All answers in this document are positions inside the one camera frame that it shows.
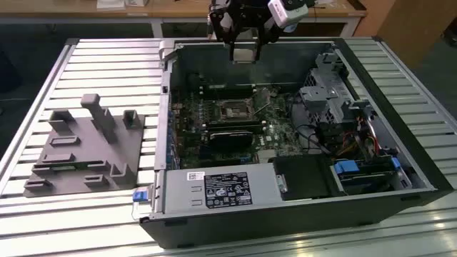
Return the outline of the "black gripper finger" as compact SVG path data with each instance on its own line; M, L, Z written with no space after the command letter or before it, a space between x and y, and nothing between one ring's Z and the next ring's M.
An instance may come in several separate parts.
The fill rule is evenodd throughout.
M229 61L233 61L236 27L233 19L225 10L211 10L209 19L216 40L223 42L229 48Z
M260 60L263 46L275 43L280 38L281 28L273 25L271 28L265 28L263 25L257 27L257 39L255 48L255 60Z

